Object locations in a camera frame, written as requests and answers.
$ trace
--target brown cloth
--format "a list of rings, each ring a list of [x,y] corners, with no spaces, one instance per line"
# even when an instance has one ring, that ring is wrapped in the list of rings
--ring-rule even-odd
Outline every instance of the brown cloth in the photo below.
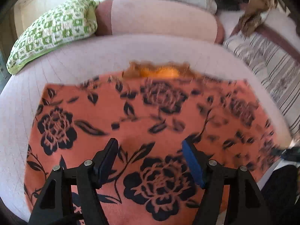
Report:
[[[256,181],[276,160],[269,155],[274,129],[246,81],[102,76],[79,86],[47,84],[28,145],[30,210],[54,165],[77,167],[116,138],[118,156],[97,191],[108,222],[190,225],[204,191],[182,154],[188,136],[222,165],[247,166]],[[228,194],[225,187],[221,211]]]
[[[263,22],[261,14],[276,6],[276,0],[250,0],[244,15],[238,21],[238,27],[243,35],[249,37]]]

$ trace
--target bolt head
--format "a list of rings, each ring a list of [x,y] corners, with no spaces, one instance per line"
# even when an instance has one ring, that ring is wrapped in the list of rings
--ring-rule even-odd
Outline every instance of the bolt head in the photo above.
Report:
[[[84,162],[84,165],[85,165],[85,166],[90,166],[90,165],[92,165],[92,163],[93,163],[92,160],[86,160],[86,161]]]
[[[215,160],[209,160],[208,164],[211,166],[215,166],[217,162]]]
[[[56,172],[56,171],[58,171],[60,169],[60,166],[59,165],[55,165],[52,169],[53,169],[53,171]]]
[[[240,166],[240,169],[243,171],[243,172],[246,172],[248,170],[248,168],[246,168],[245,166]]]

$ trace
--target floral blanket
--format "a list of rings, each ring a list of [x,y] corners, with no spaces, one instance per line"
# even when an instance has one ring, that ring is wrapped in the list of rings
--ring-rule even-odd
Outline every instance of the floral blanket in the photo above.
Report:
[[[54,165],[77,167],[116,138],[118,156],[97,191],[108,222],[191,224],[204,191],[182,154],[188,136],[222,165],[246,165],[256,181],[275,161],[274,129],[246,81],[102,76],[79,86],[47,84],[28,145],[28,205],[32,210]],[[78,211],[76,187],[72,194]]]

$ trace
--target striped fabric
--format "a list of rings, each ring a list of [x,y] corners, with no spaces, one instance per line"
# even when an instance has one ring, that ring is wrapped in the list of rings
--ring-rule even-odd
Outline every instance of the striped fabric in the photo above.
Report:
[[[300,64],[258,33],[246,38],[239,32],[223,45],[256,75],[282,112],[292,135],[299,133]]]

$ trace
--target green patterned pillow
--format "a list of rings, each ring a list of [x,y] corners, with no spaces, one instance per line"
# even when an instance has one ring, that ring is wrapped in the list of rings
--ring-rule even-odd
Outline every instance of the green patterned pillow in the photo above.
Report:
[[[6,67],[17,74],[28,62],[97,29],[93,0],[70,0],[40,16],[15,42]]]

